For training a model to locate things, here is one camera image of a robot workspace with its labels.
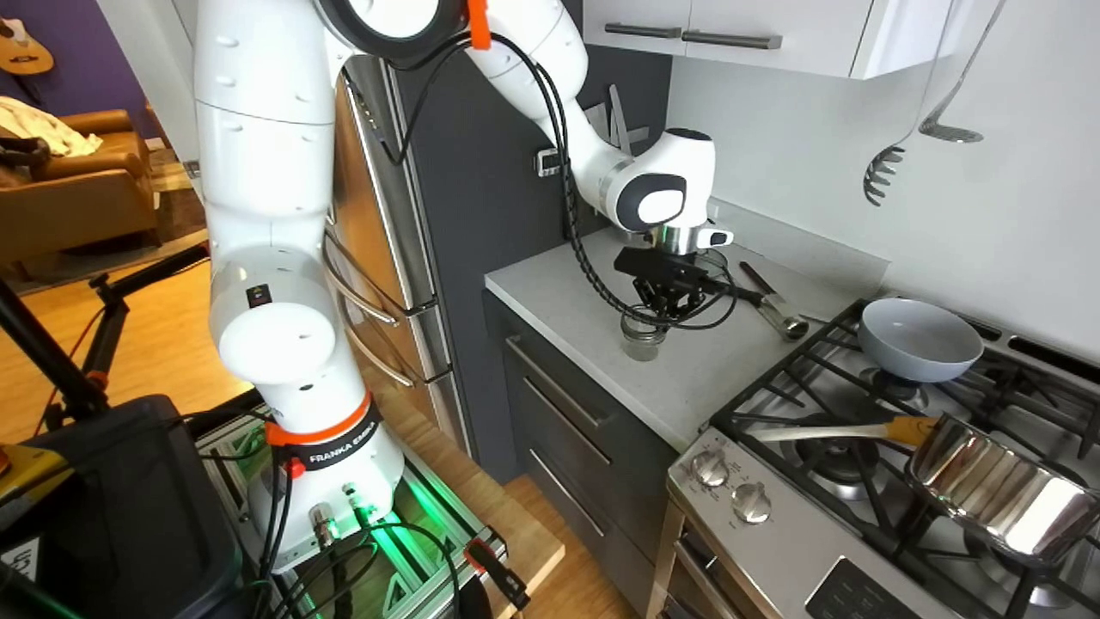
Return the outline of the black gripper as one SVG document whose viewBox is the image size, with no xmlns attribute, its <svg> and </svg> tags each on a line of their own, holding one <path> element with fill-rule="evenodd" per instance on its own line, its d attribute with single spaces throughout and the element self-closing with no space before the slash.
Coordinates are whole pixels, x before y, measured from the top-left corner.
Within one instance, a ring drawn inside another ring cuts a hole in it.
<svg viewBox="0 0 1100 619">
<path fill-rule="evenodd" d="M 708 276 L 686 258 L 660 247 L 621 247 L 615 267 L 631 279 L 645 310 L 655 313 L 697 313 L 705 306 Z"/>
</svg>

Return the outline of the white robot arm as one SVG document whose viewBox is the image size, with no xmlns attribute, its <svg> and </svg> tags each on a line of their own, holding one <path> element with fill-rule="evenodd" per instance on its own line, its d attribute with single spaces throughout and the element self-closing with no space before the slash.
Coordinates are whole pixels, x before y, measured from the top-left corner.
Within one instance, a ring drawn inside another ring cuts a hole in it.
<svg viewBox="0 0 1100 619">
<path fill-rule="evenodd" d="M 567 193 L 655 258 L 730 235 L 708 214 L 716 144 L 668 129 L 627 154 L 577 106 L 587 51 L 560 0 L 199 0 L 199 189 L 212 239 L 212 341 L 270 410 L 270 473 L 249 505 L 285 574 L 391 511 L 406 458 L 362 377 L 368 279 L 337 196 L 348 64 L 459 51 L 551 138 Z"/>
</svg>

